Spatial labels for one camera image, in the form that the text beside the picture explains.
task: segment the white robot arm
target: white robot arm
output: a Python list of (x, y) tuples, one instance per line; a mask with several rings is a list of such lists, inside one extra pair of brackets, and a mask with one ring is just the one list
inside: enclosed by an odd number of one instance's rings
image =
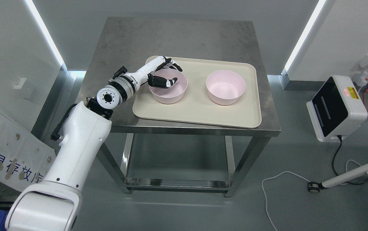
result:
[[(167, 80), (153, 73), (162, 68), (182, 71), (171, 58), (159, 56), (134, 73), (122, 67), (96, 98), (87, 98), (69, 108), (51, 135), (61, 149), (43, 181), (27, 187), (18, 196), (5, 220), (9, 231), (68, 231), (80, 210), (86, 177), (93, 160), (111, 129), (112, 109), (126, 101), (146, 81), (169, 88)], [(59, 135), (64, 123), (64, 136)]]

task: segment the robot finger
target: robot finger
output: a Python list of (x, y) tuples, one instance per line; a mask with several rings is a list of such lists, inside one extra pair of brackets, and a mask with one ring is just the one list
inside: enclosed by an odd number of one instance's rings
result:
[(175, 69), (177, 69), (178, 71), (180, 71), (180, 72), (182, 72), (183, 71), (183, 69), (177, 64), (177, 63), (173, 63), (172, 64), (174, 67), (175, 67)]

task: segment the warning label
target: warning label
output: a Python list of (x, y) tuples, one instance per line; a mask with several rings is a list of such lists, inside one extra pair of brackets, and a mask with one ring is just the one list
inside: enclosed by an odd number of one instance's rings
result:
[(352, 87), (347, 87), (347, 88), (348, 88), (348, 91), (350, 92), (352, 98), (359, 98), (355, 88), (352, 88)]

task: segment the white wall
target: white wall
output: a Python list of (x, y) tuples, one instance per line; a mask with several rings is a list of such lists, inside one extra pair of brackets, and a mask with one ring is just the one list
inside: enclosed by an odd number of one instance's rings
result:
[[(53, 54), (24, 0), (0, 1), (0, 107), (31, 131), (62, 63)], [(31, 98), (14, 84), (27, 78)]]
[(34, 0), (69, 70), (88, 68), (106, 18), (121, 16), (253, 21), (268, 74), (281, 73), (317, 2), (318, 0)]
[(367, 0), (337, 0), (321, 20), (308, 48), (288, 70), (290, 80), (325, 81), (332, 74), (352, 77), (368, 54)]

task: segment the table leg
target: table leg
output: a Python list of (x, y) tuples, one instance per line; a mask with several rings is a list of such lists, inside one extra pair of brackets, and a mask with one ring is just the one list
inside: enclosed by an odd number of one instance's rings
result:
[(115, 161), (114, 157), (111, 155), (111, 152), (109, 151), (108, 147), (105, 143), (101, 145), (98, 153), (97, 153), (97, 159), (101, 162), (103, 167), (107, 170), (108, 174), (111, 176), (111, 178), (115, 181), (115, 183), (120, 187), (120, 189), (124, 193), (131, 193), (131, 190), (129, 190), (124, 185), (124, 174), (121, 171), (120, 167), (118, 166), (117, 162)]
[(232, 175), (234, 174), (235, 171), (234, 151), (232, 148), (231, 136), (225, 136), (225, 150), (227, 152), (228, 179), (231, 181)]
[(121, 172), (127, 177), (128, 165), (130, 164), (130, 154), (133, 148), (134, 133), (127, 133), (126, 143), (124, 144), (123, 158), (121, 159)]
[(233, 183), (231, 184), (230, 189), (225, 194), (225, 197), (231, 197), (234, 195), (235, 190), (238, 186), (240, 186), (242, 180), (250, 171), (251, 167), (253, 166), (256, 159), (259, 157), (260, 153), (267, 145), (270, 137), (253, 137), (250, 143), (247, 146), (240, 162), (235, 169), (235, 172), (232, 176)]

